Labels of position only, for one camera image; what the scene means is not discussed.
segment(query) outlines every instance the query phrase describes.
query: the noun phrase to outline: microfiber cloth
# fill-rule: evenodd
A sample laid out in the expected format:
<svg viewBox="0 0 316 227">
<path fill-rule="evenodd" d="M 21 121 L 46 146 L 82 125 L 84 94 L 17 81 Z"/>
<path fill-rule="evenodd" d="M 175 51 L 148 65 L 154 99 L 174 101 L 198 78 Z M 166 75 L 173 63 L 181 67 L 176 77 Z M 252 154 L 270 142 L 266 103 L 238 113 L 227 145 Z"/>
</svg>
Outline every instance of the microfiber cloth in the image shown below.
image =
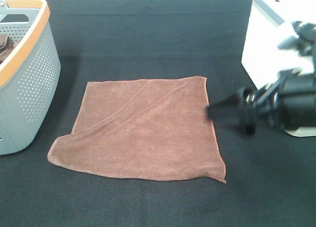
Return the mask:
<svg viewBox="0 0 316 227">
<path fill-rule="evenodd" d="M 225 183 L 207 105 L 201 76 L 88 82 L 71 134 L 54 141 L 48 160 L 112 178 Z"/>
</svg>

